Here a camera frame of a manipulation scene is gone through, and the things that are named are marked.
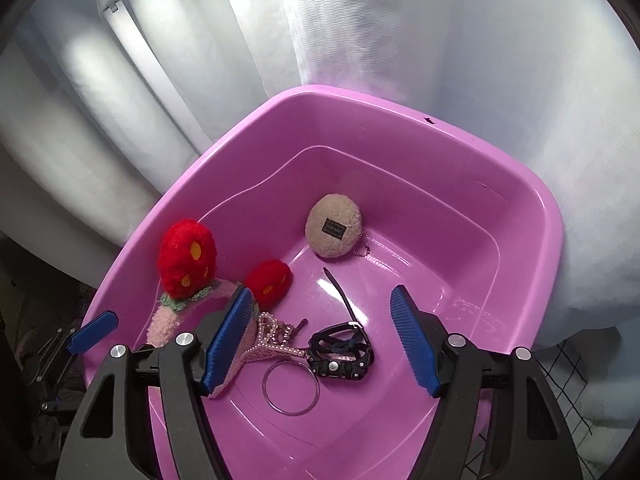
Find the blue gripper pad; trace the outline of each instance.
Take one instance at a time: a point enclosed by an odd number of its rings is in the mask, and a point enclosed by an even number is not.
[[[419,321],[420,315],[425,313],[418,310],[403,285],[396,286],[391,292],[390,306],[391,318],[414,371],[415,380],[427,389],[431,397],[439,397],[442,384],[436,373],[438,369],[436,354]]]
[[[118,316],[105,310],[69,338],[66,350],[71,354],[84,354],[89,348],[102,341],[118,327]]]
[[[205,353],[204,375],[200,383],[208,393],[225,381],[231,362],[252,316],[254,297],[245,288],[226,313]]]

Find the metal bolt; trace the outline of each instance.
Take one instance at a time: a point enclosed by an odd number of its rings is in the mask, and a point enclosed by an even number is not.
[[[180,346],[187,346],[193,343],[193,334],[191,332],[182,332],[175,337],[175,342]]]
[[[519,348],[516,348],[516,357],[521,361],[528,361],[529,359],[531,359],[531,352],[524,348],[524,346],[521,346]]]
[[[462,348],[464,345],[466,345],[465,337],[460,334],[451,334],[447,341],[451,346],[455,348]]]
[[[109,354],[111,354],[111,357],[122,357],[124,354],[127,353],[127,347],[124,345],[116,345],[111,349],[111,352],[109,352]]]

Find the thin round bangle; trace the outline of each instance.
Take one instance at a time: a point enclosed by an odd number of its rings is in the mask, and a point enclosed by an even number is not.
[[[273,372],[278,366],[286,363],[302,366],[306,371],[308,371],[311,374],[316,384],[316,396],[314,397],[314,400],[311,402],[309,406],[307,406],[304,410],[300,412],[286,412],[285,410],[281,410],[273,402],[271,402],[271,399],[269,398],[269,394],[267,393],[267,379],[269,378],[269,374]],[[299,415],[304,415],[305,413],[310,412],[314,408],[314,406],[318,403],[318,399],[320,398],[320,384],[318,383],[318,378],[314,375],[314,373],[309,368],[306,367],[306,365],[302,364],[299,361],[284,359],[283,361],[278,361],[277,363],[274,363],[273,365],[271,365],[267,369],[267,371],[264,373],[264,377],[262,378],[262,394],[264,395],[264,398],[267,400],[269,405],[278,413],[282,413],[283,415],[289,415],[289,416],[299,416]]]

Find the red pom-pom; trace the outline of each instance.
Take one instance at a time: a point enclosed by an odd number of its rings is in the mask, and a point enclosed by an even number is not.
[[[207,286],[216,275],[213,235],[195,220],[180,220],[162,237],[158,271],[162,286],[182,300]]]
[[[289,290],[293,275],[287,264],[269,260],[257,266],[244,280],[261,310],[271,310]]]

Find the yellow spot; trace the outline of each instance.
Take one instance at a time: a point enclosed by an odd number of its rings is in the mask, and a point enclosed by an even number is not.
[[[202,247],[200,247],[200,244],[197,242],[191,242],[189,250],[191,251],[191,257],[194,260],[199,260],[202,256]]]

